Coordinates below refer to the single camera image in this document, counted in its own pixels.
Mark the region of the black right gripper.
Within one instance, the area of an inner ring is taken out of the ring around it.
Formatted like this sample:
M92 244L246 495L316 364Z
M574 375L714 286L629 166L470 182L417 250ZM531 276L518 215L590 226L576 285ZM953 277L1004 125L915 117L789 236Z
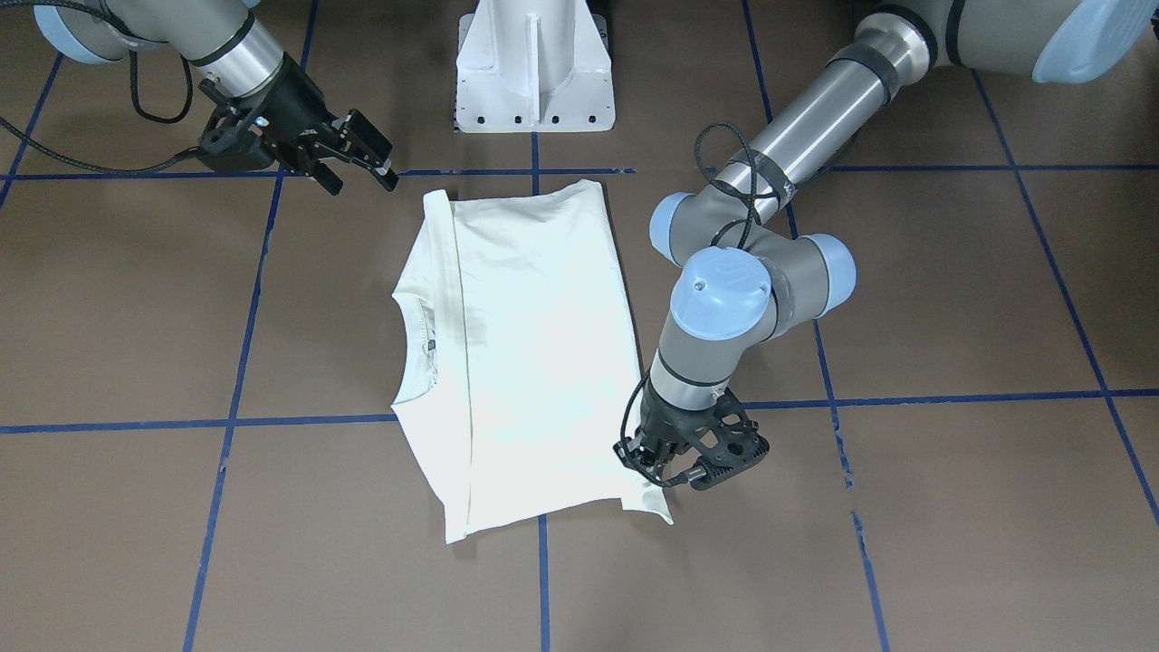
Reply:
M247 173L280 164L291 173L308 173L336 197L343 181L322 161L338 159L367 169L386 191L398 189L388 137L356 109L337 120L322 91L290 54L282 54L272 79L245 107L267 122L260 129L261 142L245 153Z

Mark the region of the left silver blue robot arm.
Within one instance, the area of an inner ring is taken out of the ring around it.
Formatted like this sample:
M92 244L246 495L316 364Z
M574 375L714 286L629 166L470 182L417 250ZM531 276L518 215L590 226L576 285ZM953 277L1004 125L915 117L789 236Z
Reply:
M1121 63L1154 1L875 1L848 45L755 137L716 122L693 160L704 190L670 195L649 224L679 269L650 366L614 454L654 488L709 490L752 469L770 441L732 391L751 347L844 305L857 261L839 239L778 228L873 117L932 71L956 67L1081 85Z

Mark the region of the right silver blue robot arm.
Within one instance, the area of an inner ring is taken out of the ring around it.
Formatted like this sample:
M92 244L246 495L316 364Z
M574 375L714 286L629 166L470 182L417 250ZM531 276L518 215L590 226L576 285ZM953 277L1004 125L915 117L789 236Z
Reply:
M76 63L116 63L161 46L214 103L197 145L178 152L214 173L274 164L338 195L330 160L360 167L388 191L398 186L392 144L359 111L337 116L323 91L272 32L253 1L34 1L45 41Z

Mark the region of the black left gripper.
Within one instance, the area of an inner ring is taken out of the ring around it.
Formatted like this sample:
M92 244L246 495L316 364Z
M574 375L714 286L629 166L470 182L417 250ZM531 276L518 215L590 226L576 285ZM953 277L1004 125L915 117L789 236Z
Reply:
M615 444L615 455L621 464L655 488L675 488L675 478L661 477L662 466L678 455L686 454L709 432L714 422L712 408L687 411L666 403L659 396L646 395L640 406L640 424L634 440Z

